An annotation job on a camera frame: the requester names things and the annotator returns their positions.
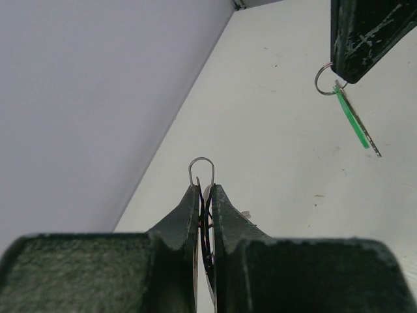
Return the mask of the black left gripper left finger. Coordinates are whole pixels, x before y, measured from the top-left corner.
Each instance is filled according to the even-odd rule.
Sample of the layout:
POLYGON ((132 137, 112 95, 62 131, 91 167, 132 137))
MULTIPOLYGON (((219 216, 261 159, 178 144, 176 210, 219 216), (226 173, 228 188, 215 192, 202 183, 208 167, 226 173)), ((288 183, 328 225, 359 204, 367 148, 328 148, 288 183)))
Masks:
POLYGON ((2 312, 195 312, 199 189, 144 233, 48 233, 1 257, 2 312))

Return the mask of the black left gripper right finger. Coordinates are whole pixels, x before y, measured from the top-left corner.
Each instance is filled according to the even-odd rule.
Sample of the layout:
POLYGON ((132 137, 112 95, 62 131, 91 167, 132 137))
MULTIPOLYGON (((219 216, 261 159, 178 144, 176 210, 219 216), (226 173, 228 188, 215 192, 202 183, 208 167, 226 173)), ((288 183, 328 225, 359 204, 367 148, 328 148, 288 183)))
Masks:
POLYGON ((361 238, 272 238, 212 187, 217 312, 415 312, 391 250, 361 238))

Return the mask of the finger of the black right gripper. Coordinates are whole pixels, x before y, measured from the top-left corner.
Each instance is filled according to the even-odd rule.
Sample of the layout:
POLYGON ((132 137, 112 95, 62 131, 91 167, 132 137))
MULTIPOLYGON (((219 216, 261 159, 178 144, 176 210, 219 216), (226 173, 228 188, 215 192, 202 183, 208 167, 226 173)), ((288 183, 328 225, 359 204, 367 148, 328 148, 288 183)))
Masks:
POLYGON ((356 84, 415 27, 415 0, 332 1, 332 71, 356 84))

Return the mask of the metal keyring with clips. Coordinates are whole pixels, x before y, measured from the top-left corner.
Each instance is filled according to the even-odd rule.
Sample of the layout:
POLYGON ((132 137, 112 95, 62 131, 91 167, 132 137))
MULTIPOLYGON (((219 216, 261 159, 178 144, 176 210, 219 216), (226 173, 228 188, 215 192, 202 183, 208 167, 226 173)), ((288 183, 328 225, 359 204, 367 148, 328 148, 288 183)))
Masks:
POLYGON ((188 166, 190 184, 199 192, 200 258, 197 276, 197 311, 215 312, 214 234, 211 209, 211 188, 214 184, 214 164, 206 157, 197 157, 188 166))

